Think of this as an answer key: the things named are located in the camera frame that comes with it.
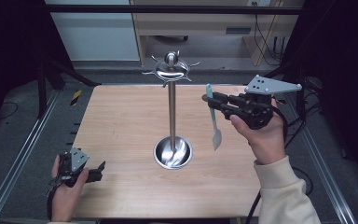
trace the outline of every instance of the fingers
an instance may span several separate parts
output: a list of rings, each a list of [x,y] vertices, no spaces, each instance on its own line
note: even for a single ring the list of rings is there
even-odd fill
[[[53,168],[51,169],[51,177],[56,177],[58,173],[58,167],[60,166],[60,156],[57,155],[53,164]]]
[[[231,124],[234,126],[237,132],[246,137],[249,126],[245,123],[245,121],[240,119],[240,117],[237,115],[231,115],[229,119],[231,120]]]
[[[74,185],[74,189],[80,192],[83,189],[83,186],[86,183],[88,177],[89,168],[84,168],[83,171],[80,173],[79,177],[77,178],[77,181]]]
[[[278,106],[277,106],[277,101],[275,100],[275,98],[272,98],[272,99],[271,99],[271,104],[272,104],[273,106],[275,106],[275,107],[278,107]]]

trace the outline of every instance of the round metal base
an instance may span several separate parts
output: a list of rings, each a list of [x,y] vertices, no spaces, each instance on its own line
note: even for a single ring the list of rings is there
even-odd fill
[[[176,170],[186,166],[193,157],[193,148],[181,136],[175,137],[175,150],[171,150],[171,137],[158,140],[154,147],[154,157],[158,165],[165,169]]]

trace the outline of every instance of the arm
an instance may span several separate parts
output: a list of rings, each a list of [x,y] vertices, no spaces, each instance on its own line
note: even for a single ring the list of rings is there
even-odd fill
[[[54,177],[58,172],[60,157],[57,156],[51,170]],[[80,193],[89,176],[89,169],[85,168],[72,188],[62,184],[55,192],[52,202],[52,216],[49,223],[70,223],[72,215],[80,199]]]
[[[283,122],[274,113],[269,124],[251,130],[239,117],[230,116],[232,125],[243,135],[255,154],[255,170],[261,186],[261,224],[320,223],[305,194],[305,181],[299,179],[284,151]]]

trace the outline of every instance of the desk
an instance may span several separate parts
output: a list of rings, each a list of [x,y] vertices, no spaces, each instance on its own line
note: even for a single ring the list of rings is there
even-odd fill
[[[175,0],[130,0],[130,2],[131,5],[140,6],[250,6],[250,0],[182,0],[180,2]],[[303,4],[304,0],[270,0],[268,5],[270,7],[302,7]],[[267,53],[269,56],[269,52],[266,52],[265,41],[270,44],[270,39],[273,36],[290,36],[298,18],[297,15],[259,15],[257,23],[261,35],[255,29],[255,15],[250,14],[133,13],[132,16],[141,64],[145,64],[148,37],[151,35],[241,35],[252,62],[256,66],[263,61],[262,54]],[[228,33],[228,27],[249,29],[250,33]]]
[[[243,86],[213,86],[225,94]],[[176,134],[193,147],[190,163],[166,170],[153,157],[169,135],[168,88],[98,86],[78,130],[75,147],[90,155],[88,167],[106,161],[101,182],[86,184],[75,217],[244,217],[259,191],[255,156],[217,111],[222,131],[213,150],[213,125],[205,86],[176,86]]]

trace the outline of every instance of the white sleeve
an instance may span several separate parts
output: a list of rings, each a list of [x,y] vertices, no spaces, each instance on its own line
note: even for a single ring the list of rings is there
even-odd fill
[[[286,156],[255,170],[261,185],[260,224],[321,223],[310,198],[305,194],[306,183],[299,179]]]

